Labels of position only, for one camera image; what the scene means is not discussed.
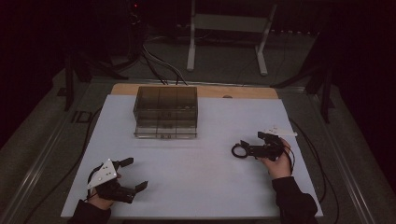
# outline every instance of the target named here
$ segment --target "transparent container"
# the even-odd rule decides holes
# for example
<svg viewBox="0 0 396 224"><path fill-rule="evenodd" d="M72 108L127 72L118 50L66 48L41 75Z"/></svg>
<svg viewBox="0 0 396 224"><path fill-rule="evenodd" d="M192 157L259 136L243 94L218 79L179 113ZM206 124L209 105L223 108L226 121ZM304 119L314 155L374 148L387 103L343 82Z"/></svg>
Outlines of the transparent container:
<svg viewBox="0 0 396 224"><path fill-rule="evenodd" d="M196 87L139 87L134 102L138 138L195 138Z"/></svg>

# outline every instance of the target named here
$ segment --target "table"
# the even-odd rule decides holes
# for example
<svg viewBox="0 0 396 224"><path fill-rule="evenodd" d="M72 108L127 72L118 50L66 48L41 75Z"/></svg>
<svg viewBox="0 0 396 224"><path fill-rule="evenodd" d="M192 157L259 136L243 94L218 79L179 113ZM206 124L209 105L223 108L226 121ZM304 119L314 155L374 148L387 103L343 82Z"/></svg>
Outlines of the table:
<svg viewBox="0 0 396 224"><path fill-rule="evenodd" d="M265 65L262 50L270 32L272 20L276 12L276 4L272 5L271 12L266 18L239 17L227 15L212 15L195 12L195 0L191 0L191 31L190 48L187 60L187 70L192 71L195 63L195 29L210 29L223 31L240 31L261 33L262 40L256 46L257 62L260 67L260 74L267 76L267 66Z"/></svg>
<svg viewBox="0 0 396 224"><path fill-rule="evenodd" d="M134 164L120 168L124 187L148 181L132 204L115 203L113 218L227 219L278 217L275 193L263 165L235 158L231 148L243 139L262 144L257 131L290 129L287 113L275 90L200 86L198 89L198 137L164 140L134 138L133 94L138 85L117 84L107 96L91 142L78 168L62 217L73 215L78 199L86 193L91 170L108 158L134 157ZM234 99L223 99L223 94ZM318 204L309 174L294 136L285 139L296 157L294 176L303 192Z"/></svg>

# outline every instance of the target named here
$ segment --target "floor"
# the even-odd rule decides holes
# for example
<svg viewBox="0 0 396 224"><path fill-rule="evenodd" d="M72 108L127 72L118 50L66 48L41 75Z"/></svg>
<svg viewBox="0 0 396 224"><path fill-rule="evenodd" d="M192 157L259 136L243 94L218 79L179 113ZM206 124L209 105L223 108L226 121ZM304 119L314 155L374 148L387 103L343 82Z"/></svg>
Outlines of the floor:
<svg viewBox="0 0 396 224"><path fill-rule="evenodd" d="M264 49L269 75L263 77L255 61L255 37L242 41L228 38L218 36L198 41L193 72L186 70L188 38L151 35L145 47L177 68L191 84L268 87L296 75L315 41L315 37L309 35L271 33ZM114 56L112 60L120 63L125 57ZM170 84L175 83L173 72L157 63L154 65ZM75 102L68 112L64 112L65 98L57 95L64 87L64 71L58 74L53 80L53 89L1 149L0 174L5 181L0 183L0 222L65 223L60 217L64 201L77 171L78 158L97 120L95 116L89 123L84 116L98 111L112 86L120 82L94 68L92 72L94 78L90 83L79 83L75 78ZM142 59L119 72L129 78L123 82L160 83ZM396 196L380 172L337 87L332 86L331 122L326 124L318 112L320 93L305 94L306 81L303 79L276 91L290 118L301 128L292 125L299 134L297 141L317 195L326 195L321 204L324 217L318 222L334 223L338 219L337 223L396 223ZM79 120L75 117L78 113L82 115ZM326 188L303 132L318 151L321 167L330 181ZM264 224L279 223L279 220L134 220L128 223Z"/></svg>

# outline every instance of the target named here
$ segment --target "person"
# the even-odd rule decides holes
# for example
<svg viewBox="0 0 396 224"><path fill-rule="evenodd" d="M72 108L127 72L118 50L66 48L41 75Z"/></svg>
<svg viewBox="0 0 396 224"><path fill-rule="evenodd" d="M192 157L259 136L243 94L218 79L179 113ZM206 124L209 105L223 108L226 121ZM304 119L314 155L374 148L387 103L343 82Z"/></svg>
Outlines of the person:
<svg viewBox="0 0 396 224"><path fill-rule="evenodd" d="M289 143L282 139L285 151L290 153ZM280 210L282 224L316 224L315 214L317 204L310 194L302 193L294 177L291 176L288 155L283 153L276 161L265 158L259 160L267 167L269 175L273 178L272 184L276 192L276 205ZM113 201L100 198L92 191L92 196L87 202L78 201L76 211L68 224L106 224L111 215L110 207Z"/></svg>

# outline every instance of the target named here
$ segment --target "white tabletop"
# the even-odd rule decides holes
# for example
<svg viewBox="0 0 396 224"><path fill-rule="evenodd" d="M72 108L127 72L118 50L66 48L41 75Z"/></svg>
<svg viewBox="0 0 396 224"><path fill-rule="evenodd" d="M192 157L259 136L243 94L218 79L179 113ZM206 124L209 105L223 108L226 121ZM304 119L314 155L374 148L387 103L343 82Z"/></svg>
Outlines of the white tabletop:
<svg viewBox="0 0 396 224"><path fill-rule="evenodd" d="M237 159L231 148L240 140L262 145L257 131L291 130L281 100L198 98L198 137L186 140L136 139L135 96L108 95L91 142L78 168L62 217L73 216L86 196L93 168L107 159L134 158L120 168L121 185L148 187L132 204L115 203L118 218L203 219L278 217L275 192L266 168L254 158ZM312 181L294 136L285 136L296 157L294 177L311 194L323 216Z"/></svg>

